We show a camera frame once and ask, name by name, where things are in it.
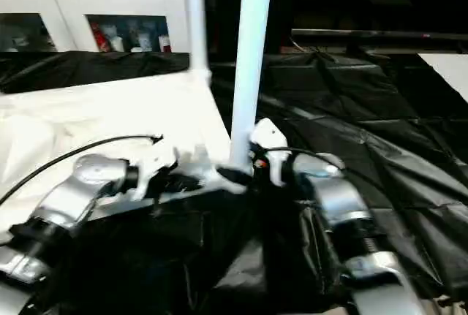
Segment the white cabinet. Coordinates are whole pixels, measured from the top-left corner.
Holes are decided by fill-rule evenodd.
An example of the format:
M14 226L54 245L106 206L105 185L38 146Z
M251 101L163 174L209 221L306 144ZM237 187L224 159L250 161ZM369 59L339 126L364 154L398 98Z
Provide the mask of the white cabinet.
M91 22L97 21L101 25L101 30L102 26L113 26L119 30L119 35L124 34L124 47L127 51L130 50L128 45L131 40L138 39L138 36L127 35L138 35L142 29L146 30L144 34L151 33L152 50L159 50L157 35L162 36L168 33L170 49L173 52L189 51L184 0L56 1L78 50L94 52L99 50L90 26Z
M0 0L0 50L76 50L55 0Z
M185 0L0 0L0 51L189 52L186 20Z

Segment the black surface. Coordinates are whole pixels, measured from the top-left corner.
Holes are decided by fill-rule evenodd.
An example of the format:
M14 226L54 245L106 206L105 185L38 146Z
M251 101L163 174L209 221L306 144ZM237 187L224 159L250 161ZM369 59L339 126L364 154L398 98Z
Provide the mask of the black surface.
M235 69L212 61L229 126ZM12 53L0 65L0 87L16 92L172 72L187 59ZM265 57L261 92L258 118L271 118L290 145L333 153L360 173L348 177L418 291L466 299L468 105L460 95L417 56L323 54ZM70 313L315 312L342 299L336 253L313 207L291 192L216 194L136 214L145 217L89 224L58 283Z

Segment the red bottle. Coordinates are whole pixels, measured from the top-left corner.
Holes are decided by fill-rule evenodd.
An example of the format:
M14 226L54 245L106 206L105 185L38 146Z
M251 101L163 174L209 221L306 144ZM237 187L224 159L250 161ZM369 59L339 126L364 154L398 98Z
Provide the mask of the red bottle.
M99 49L100 52L110 52L110 45L109 42L107 42L104 34L101 32L101 29L99 28L98 23L90 23L91 30L93 31L94 39L96 40L97 43L97 48Z

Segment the wire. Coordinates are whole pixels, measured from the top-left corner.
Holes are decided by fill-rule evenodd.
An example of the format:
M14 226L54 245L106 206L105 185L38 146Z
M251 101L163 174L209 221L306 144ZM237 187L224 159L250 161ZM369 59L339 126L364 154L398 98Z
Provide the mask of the wire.
M32 173L27 175L24 179L22 179L21 181L16 183L2 198L0 198L0 205L4 204L8 200L8 198L10 198L14 193L16 193L16 191L18 189L20 189L26 183L28 183L30 180L32 180L33 178L38 176L41 172L48 169L49 167L52 167L53 165L55 165L55 164L57 164L59 162L61 162L62 160L65 160L65 159L67 159L67 158L69 158L71 156L74 156L75 154L79 154L81 152L84 152L84 151L86 151L86 150L88 150L90 148L97 147L98 145L104 145L105 143L115 142L115 141L120 141L120 140L131 140L131 139L135 139L135 138L146 138L146 139L151 140L153 142L153 144L155 144L155 143L159 142L160 140L162 140L162 136L161 137L156 137L156 136L152 136L150 134L131 134L131 135L127 135L127 136L111 137L111 138L107 138L106 140L99 140L99 141L90 143L88 145L84 145L83 147L79 147L79 148L77 148L77 149L75 149L73 151L70 151L68 153L65 153L62 156L59 156L59 157L55 158L54 160L51 160L48 163L45 163L41 167L38 167L35 171L33 171Z
M294 41L292 37L290 37L290 41L294 45L294 47L296 47L299 51L304 52L304 53L310 53L309 50L306 50L304 47L301 47L300 45L298 45L297 42Z

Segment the black cable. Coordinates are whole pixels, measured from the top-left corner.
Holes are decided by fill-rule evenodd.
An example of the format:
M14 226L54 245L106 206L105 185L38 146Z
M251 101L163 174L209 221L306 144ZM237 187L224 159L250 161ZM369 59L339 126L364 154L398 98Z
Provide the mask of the black cable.
M65 153L62 156L59 156L59 157L55 158L54 160L51 160L48 163L45 163L41 167L38 167L35 171L33 171L32 173L27 175L23 180L16 183L2 198L0 198L0 205L5 203L8 200L8 198L10 198L18 189L20 189L26 183L28 183L30 180L32 180L33 178L38 176L41 172L43 172L44 170L48 169L49 167L51 167L51 166L53 166L53 165L55 165L55 164L57 164L59 162L61 162L62 160L65 160L65 159L67 159L67 158L69 158L71 156L74 156L75 154L79 154L81 152L84 152L84 151L86 151L86 150L88 150L90 148L97 147L98 145L104 145L105 143L119 141L119 140L131 140L131 139L134 139L134 138L146 138L146 139L151 140L153 142L153 144L159 142L160 140L162 140L162 136L161 137L156 137L156 136L152 136L150 134L131 134L131 135L127 135L127 136L111 137L111 138L107 138L106 140L99 140L99 141L90 143L88 145L84 145L83 147L79 147L79 148L77 148L77 149L75 149L73 151L70 151L68 153Z
M340 171L346 171L349 173L352 173L353 175L359 177L361 180L367 182L370 184L372 187L376 188L378 191L384 194L384 190L382 187L379 187L375 182L367 178L365 175L361 174L360 172L350 169L349 167L345 167L344 169L341 169L338 167L338 165L334 164L331 160L325 158L324 156L321 156L319 154L316 154L313 151L310 151L308 149L302 149L302 148L294 148L294 147L272 147L272 148L263 148L260 150L260 153L266 153L266 152L276 152L276 151L291 151L291 152L296 152L296 153L302 153L302 154L307 154L308 156L313 156L314 158L318 158L320 160L323 160L325 163L334 166Z

